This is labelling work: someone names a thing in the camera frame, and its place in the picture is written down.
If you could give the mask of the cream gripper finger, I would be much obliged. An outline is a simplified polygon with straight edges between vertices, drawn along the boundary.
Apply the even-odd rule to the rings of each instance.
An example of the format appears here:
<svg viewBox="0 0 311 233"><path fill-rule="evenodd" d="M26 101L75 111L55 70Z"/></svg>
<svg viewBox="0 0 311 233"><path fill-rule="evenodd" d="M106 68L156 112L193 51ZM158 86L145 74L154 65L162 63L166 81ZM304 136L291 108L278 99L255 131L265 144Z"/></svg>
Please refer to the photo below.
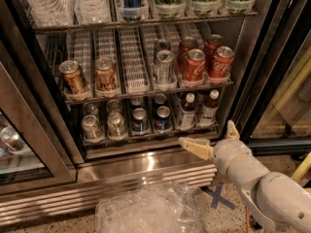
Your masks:
<svg viewBox="0 0 311 233"><path fill-rule="evenodd" d="M240 139L240 134L239 134L238 130L236 129L236 126L232 120L229 120L227 122L225 137L227 139L233 139L233 140L239 140Z"/></svg>
<svg viewBox="0 0 311 233"><path fill-rule="evenodd" d="M213 148L207 139L193 139L189 137L180 137L179 144L184 150L187 150L203 160L213 158Z"/></svg>

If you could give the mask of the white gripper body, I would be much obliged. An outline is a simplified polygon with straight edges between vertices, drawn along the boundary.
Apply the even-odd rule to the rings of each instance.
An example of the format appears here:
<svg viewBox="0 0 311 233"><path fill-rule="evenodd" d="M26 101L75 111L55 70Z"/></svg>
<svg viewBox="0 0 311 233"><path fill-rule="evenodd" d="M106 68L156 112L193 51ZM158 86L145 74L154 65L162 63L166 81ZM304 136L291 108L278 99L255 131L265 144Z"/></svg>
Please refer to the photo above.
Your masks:
<svg viewBox="0 0 311 233"><path fill-rule="evenodd" d="M214 147L213 162L221 173L250 170L251 150L241 141L225 139Z"/></svg>

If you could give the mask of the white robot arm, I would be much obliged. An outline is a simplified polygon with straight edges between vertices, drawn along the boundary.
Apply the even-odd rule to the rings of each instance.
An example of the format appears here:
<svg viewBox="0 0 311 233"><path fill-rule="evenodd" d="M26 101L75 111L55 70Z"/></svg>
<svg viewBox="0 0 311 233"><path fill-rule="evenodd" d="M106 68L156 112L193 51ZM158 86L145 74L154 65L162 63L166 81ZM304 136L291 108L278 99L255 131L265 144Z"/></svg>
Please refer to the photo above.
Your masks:
<svg viewBox="0 0 311 233"><path fill-rule="evenodd" d="M181 137L181 147L211 160L228 177L256 222L270 231L288 226L311 233L311 194L292 178L268 170L240 140L234 123L227 123L225 138L214 146L205 139Z"/></svg>

